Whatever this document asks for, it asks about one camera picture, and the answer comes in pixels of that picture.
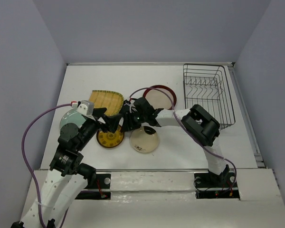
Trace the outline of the red rimmed beige plate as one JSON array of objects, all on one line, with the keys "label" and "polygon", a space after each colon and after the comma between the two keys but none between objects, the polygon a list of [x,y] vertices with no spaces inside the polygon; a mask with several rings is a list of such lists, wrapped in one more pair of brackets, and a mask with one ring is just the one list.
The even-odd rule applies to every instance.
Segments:
[{"label": "red rimmed beige plate", "polygon": [[164,108],[171,110],[171,100],[173,101],[173,106],[176,106],[177,97],[171,88],[165,85],[153,85],[151,88],[156,88],[156,90],[146,89],[143,93],[143,97],[154,109]]}]

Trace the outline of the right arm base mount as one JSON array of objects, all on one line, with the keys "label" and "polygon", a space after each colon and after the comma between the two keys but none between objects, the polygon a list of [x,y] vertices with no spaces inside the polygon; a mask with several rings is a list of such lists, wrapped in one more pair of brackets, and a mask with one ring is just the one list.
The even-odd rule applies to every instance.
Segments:
[{"label": "right arm base mount", "polygon": [[227,179],[222,183],[213,183],[209,179],[207,172],[195,173],[193,185],[196,189],[197,199],[240,199],[238,185],[234,181],[234,173],[227,175]]}]

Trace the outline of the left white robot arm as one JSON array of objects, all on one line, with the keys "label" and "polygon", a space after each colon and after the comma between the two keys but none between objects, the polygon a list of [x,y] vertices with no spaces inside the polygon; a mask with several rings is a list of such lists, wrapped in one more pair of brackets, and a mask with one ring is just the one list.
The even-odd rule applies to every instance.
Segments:
[{"label": "left white robot arm", "polygon": [[122,116],[107,116],[106,108],[91,109],[83,104],[76,111],[85,121],[80,126],[66,123],[60,128],[58,147],[43,186],[32,168],[28,168],[37,197],[25,216],[12,224],[13,228],[62,227],[71,203],[85,187],[95,184],[96,169],[82,162],[81,151],[99,130],[115,133]]}]

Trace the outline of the light green round plate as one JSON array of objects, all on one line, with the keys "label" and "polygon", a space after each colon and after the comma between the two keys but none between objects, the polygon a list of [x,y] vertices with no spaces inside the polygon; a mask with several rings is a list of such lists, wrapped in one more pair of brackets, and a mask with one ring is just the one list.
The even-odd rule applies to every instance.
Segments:
[{"label": "light green round plate", "polygon": [[77,127],[80,127],[85,121],[85,118],[74,108],[63,115],[60,120],[59,128],[61,129],[67,123],[74,123]]}]

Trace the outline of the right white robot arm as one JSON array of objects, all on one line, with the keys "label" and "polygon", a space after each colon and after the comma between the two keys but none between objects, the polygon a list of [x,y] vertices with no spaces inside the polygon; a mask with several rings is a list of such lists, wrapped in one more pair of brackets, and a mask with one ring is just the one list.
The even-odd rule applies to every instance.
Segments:
[{"label": "right white robot arm", "polygon": [[202,106],[195,104],[190,109],[178,111],[155,109],[141,97],[133,103],[125,101],[119,113],[123,117],[122,132],[136,130],[144,123],[155,127],[181,127],[205,153],[208,163],[206,183],[220,187],[228,180],[230,168],[218,140],[220,124]]}]

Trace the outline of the amber patterned small plate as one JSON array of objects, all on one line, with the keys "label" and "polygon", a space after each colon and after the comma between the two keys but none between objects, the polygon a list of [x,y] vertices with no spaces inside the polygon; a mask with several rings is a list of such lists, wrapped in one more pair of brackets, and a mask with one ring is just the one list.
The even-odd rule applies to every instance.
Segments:
[{"label": "amber patterned small plate", "polygon": [[124,140],[124,133],[121,132],[121,125],[118,125],[117,130],[114,133],[98,131],[96,134],[96,140],[106,149],[117,147]]}]

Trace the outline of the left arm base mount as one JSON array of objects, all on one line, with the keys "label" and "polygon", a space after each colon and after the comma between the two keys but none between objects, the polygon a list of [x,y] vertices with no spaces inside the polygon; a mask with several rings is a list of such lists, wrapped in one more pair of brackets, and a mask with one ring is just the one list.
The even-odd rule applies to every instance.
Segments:
[{"label": "left arm base mount", "polygon": [[97,173],[96,180],[93,183],[88,183],[77,195],[76,200],[110,200],[110,184],[110,173]]}]

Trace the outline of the cream plate black brushstroke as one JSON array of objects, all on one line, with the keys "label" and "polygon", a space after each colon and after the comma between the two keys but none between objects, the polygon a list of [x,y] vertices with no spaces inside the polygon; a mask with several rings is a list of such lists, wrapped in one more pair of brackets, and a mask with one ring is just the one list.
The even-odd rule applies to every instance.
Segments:
[{"label": "cream plate black brushstroke", "polygon": [[149,126],[142,126],[134,130],[130,136],[130,145],[137,152],[151,153],[160,144],[160,138],[156,130]]}]

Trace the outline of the yellow bamboo woven plate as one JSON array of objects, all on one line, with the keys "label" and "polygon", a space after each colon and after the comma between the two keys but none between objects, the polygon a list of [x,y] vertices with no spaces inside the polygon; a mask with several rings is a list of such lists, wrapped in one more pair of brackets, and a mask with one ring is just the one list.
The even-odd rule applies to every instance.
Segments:
[{"label": "yellow bamboo woven plate", "polygon": [[124,104],[124,97],[115,91],[93,90],[88,101],[94,103],[95,108],[106,108],[104,114],[113,116],[120,112]]}]

